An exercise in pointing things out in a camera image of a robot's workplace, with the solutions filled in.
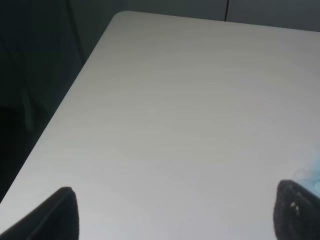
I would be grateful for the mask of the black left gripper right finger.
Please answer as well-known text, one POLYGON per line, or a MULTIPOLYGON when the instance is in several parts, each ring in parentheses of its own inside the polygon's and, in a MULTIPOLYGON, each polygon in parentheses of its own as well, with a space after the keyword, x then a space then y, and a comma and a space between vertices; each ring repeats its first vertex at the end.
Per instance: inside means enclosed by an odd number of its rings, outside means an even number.
POLYGON ((278 240, 320 239, 320 198, 293 180, 281 180, 273 209, 278 240))

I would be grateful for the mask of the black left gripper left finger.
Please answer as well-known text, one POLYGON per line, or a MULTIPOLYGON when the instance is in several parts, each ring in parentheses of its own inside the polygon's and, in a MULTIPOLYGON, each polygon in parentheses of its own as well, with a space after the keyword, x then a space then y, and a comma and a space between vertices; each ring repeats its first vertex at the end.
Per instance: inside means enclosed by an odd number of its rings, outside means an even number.
POLYGON ((80 218, 76 193, 61 187, 33 211, 0 234, 2 240, 78 240, 80 218))

